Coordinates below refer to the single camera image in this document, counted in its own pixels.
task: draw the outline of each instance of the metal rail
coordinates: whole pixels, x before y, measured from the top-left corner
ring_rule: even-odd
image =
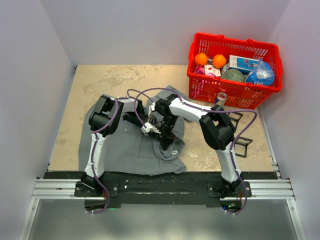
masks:
[[[75,186],[79,179],[38,179],[32,199],[87,199],[103,200],[103,197],[76,197]],[[294,192],[289,180],[248,180],[252,200],[294,200]]]

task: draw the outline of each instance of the pink package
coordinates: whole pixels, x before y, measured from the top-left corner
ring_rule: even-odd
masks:
[[[195,68],[194,73],[204,75],[205,74],[205,68],[203,66],[198,65]]]
[[[215,77],[216,75],[214,75],[213,73],[209,72],[209,73],[207,74],[207,76]]]

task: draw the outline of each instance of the gray floor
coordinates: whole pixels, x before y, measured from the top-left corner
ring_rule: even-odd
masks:
[[[122,205],[92,216],[83,200],[41,200],[30,240],[296,240],[285,200],[250,200],[232,217],[202,205]]]

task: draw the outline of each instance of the green ball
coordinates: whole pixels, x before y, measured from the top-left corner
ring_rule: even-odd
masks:
[[[225,71],[220,78],[240,83],[244,83],[246,81],[242,72],[234,68]]]

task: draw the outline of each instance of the orange fruit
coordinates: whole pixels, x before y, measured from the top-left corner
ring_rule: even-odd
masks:
[[[212,62],[217,69],[222,69],[226,65],[227,59],[222,54],[218,54],[213,57]]]
[[[204,66],[208,62],[208,57],[205,53],[198,53],[197,55],[195,55],[194,61],[195,61],[195,64]]]

